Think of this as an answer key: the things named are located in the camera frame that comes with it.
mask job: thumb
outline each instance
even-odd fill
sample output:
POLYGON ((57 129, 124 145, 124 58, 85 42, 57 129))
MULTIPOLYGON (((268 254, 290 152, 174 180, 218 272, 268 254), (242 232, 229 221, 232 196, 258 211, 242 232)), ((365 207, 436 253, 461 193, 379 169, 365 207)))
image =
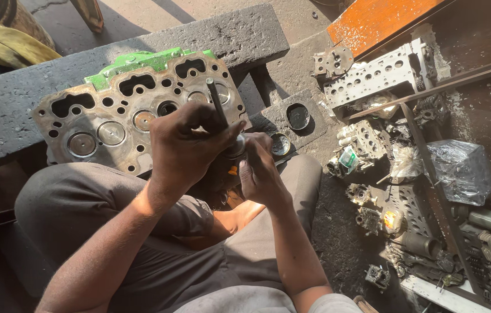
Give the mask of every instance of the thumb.
POLYGON ((253 169, 246 160, 240 161, 239 174, 242 182, 242 192, 247 193, 246 190, 255 186, 255 181, 253 180, 253 169))

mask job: forearm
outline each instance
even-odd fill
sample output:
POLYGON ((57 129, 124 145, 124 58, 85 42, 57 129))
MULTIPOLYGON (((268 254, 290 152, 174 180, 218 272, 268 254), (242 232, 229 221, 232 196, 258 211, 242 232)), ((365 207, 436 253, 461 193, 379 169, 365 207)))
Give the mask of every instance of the forearm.
POLYGON ((273 224, 278 272, 297 311, 307 312, 317 298, 332 293, 332 289, 328 287, 323 267, 292 208, 291 200, 280 205, 287 206, 289 210, 268 208, 273 224))
POLYGON ((58 269, 36 311, 106 312, 166 205, 141 192, 58 269))

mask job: clear plastic bag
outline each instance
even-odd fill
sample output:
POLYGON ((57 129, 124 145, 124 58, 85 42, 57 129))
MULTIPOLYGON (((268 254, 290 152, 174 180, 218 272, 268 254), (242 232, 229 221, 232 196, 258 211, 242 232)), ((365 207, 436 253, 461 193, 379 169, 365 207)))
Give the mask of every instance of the clear plastic bag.
POLYGON ((491 162, 484 146, 448 139, 427 147, 448 200, 485 204, 491 195, 491 162))
POLYGON ((423 173, 423 160, 416 146, 392 145, 391 177, 416 177, 423 173))

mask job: person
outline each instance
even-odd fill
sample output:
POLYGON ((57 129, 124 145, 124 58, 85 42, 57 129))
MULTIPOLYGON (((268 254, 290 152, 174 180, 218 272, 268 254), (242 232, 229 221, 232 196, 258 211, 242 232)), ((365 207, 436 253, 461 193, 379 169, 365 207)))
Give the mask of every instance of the person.
POLYGON ((239 164, 248 201, 213 212, 184 195, 245 122, 218 125, 208 103, 155 119, 148 181, 92 163, 54 165, 30 178, 16 217, 61 264, 36 312, 360 312, 333 294, 308 238, 317 160, 297 155, 277 168, 270 137, 250 134, 239 164), (198 238, 210 246, 182 244, 198 238))

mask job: concrete floor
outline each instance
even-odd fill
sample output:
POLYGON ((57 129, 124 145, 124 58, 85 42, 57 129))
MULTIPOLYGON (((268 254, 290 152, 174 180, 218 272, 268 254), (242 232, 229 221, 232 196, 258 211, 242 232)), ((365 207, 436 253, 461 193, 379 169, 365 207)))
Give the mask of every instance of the concrete floor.
MULTIPOLYGON (((27 10, 49 32, 62 55, 88 50, 149 32, 203 19, 223 12, 269 2, 280 21, 290 51, 267 65, 281 97, 286 98, 309 88, 316 102, 324 100, 317 81, 310 76, 313 61, 309 58, 328 47, 325 31, 353 0, 337 0, 336 6, 323 6, 308 0, 103 0, 99 1, 105 19, 102 34, 89 31, 68 0, 20 0, 27 10), (312 17, 316 12, 318 18, 312 17)), ((263 109, 262 100, 248 76, 239 87, 247 112, 263 109)), ((369 264, 386 262, 377 254, 383 248, 382 238, 365 237, 354 222, 356 206, 344 196, 346 183, 328 174, 325 164, 336 147, 336 133, 343 125, 326 114, 328 132, 299 152, 313 155, 324 168, 319 203, 313 222, 313 245, 335 292, 347 296, 364 295, 381 313, 410 312, 397 280, 384 294, 364 280, 369 264)))

